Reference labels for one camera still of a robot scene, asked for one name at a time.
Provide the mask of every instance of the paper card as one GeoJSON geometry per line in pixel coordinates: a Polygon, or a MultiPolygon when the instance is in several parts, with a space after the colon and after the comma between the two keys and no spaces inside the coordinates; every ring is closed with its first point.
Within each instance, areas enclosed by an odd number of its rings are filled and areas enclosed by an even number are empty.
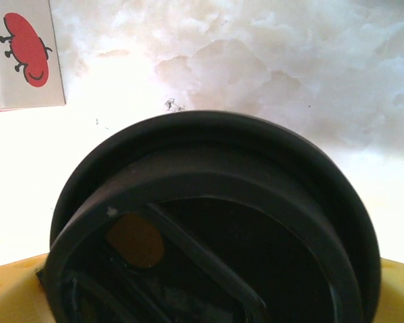
{"type": "Polygon", "coordinates": [[[0,0],[0,110],[64,104],[48,0],[0,0]]]}

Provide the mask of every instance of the yellow plastic base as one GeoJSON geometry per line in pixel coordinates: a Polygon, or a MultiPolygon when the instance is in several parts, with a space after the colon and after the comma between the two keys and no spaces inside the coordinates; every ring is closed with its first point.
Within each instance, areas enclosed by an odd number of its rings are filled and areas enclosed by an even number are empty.
{"type": "MultiPolygon", "coordinates": [[[[53,323],[36,273],[46,254],[0,266],[0,323],[53,323]]],[[[374,323],[404,323],[404,264],[382,260],[382,291],[374,323]]]]}

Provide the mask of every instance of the red bean drawing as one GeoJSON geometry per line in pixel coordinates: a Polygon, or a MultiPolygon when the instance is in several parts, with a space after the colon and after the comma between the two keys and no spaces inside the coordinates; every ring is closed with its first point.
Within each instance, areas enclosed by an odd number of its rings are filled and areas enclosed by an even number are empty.
{"type": "Polygon", "coordinates": [[[11,55],[18,64],[15,71],[23,73],[26,81],[34,87],[42,87],[49,77],[48,50],[42,39],[37,35],[32,25],[18,13],[6,13],[3,18],[5,27],[10,36],[0,36],[0,42],[9,42],[10,50],[5,51],[5,56],[11,55]]]}

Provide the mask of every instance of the marble surface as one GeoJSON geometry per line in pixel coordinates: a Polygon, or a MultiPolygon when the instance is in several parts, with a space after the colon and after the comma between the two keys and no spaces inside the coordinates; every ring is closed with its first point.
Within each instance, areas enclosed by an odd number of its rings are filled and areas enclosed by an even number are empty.
{"type": "Polygon", "coordinates": [[[122,128],[230,110],[316,143],[404,262],[404,0],[50,0],[67,106],[0,114],[0,264],[46,252],[58,194],[122,128]]]}

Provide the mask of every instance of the small white speck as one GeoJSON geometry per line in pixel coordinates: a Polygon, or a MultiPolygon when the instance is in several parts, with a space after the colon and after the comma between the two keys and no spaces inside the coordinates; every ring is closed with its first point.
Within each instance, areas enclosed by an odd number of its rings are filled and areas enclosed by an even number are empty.
{"type": "Polygon", "coordinates": [[[113,217],[113,216],[115,216],[117,213],[118,213],[118,211],[117,211],[116,209],[114,209],[113,207],[109,207],[108,210],[107,210],[107,212],[106,212],[106,214],[107,214],[109,217],[113,217]]]}

